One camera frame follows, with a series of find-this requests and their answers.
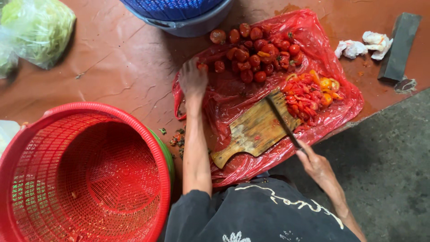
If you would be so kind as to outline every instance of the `blue basket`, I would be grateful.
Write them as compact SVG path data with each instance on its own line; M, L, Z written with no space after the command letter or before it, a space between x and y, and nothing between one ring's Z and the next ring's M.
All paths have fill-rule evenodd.
M121 0L139 15L156 20L178 21L202 15L222 0Z

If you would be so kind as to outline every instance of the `concrete floor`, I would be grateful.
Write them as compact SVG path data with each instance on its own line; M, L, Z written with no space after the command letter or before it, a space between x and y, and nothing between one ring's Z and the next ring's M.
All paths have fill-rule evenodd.
M369 241L430 241L429 119L427 89L313 146L332 164ZM296 156L269 173L330 207Z

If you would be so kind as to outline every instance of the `knife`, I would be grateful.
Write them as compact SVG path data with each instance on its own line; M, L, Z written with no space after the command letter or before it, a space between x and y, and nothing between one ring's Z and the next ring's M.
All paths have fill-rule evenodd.
M287 133L288 137L290 137L291 142L294 144L294 146L303 151L306 156L307 153L306 151L303 149L303 147L297 142L297 139L294 137L293 132L290 130L290 128L288 127L287 123L284 121L284 119L282 118L281 114L279 113L278 108L276 107L276 105L273 103L273 100L271 99L270 95L267 95L265 97L265 99L267 100L267 102L269 103L270 108L272 108L273 113L275 113L276 118L278 119L279 123L281 124L282 128L284 129L285 133Z

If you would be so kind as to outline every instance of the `person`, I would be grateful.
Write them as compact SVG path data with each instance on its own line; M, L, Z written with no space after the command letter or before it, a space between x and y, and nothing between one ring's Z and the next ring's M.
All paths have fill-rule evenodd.
M202 121L208 78L196 65L197 60L192 59L180 73L187 109L183 195L171 208L165 241L366 241L329 161L302 141L299 143L307 155L302 151L296 154L307 174L329 197L332 211L271 177L253 179L212 196Z

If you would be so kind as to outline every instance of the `red plastic basket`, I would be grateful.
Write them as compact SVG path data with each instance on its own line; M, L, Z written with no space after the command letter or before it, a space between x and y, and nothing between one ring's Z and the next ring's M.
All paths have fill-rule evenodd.
M169 172L149 130L115 107L76 102L19 131L0 159L0 241L157 240Z

